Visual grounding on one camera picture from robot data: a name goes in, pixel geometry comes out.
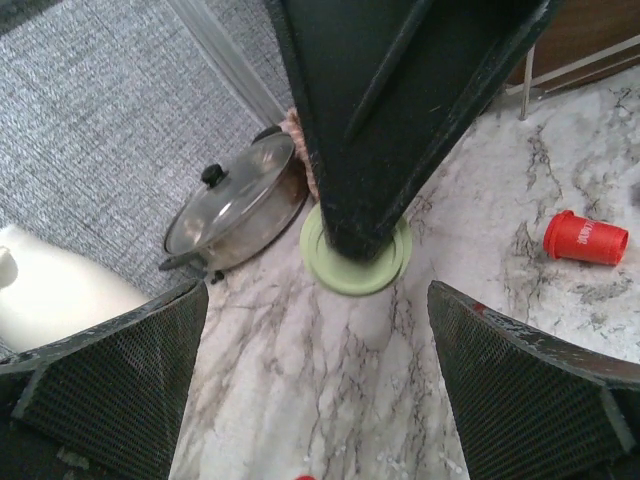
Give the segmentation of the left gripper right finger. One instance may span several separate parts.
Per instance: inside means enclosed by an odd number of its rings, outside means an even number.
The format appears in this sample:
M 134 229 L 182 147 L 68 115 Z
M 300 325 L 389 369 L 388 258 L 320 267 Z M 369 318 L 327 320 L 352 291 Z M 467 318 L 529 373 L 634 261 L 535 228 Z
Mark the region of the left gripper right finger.
M 434 281 L 427 307 L 473 479 L 636 479 L 639 366 Z

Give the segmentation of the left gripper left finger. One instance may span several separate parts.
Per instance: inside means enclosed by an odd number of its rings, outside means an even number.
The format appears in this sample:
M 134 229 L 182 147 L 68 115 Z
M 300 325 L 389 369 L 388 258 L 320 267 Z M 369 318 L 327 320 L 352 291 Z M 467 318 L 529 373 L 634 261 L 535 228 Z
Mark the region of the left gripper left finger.
M 191 280 L 2 360 L 2 478 L 168 478 L 208 301 Z

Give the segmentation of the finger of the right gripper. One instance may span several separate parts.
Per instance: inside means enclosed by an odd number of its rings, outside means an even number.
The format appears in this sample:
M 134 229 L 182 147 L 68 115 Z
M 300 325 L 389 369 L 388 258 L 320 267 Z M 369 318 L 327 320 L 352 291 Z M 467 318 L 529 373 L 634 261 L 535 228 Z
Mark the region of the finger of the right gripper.
M 373 258 L 556 1 L 270 1 L 326 237 Z

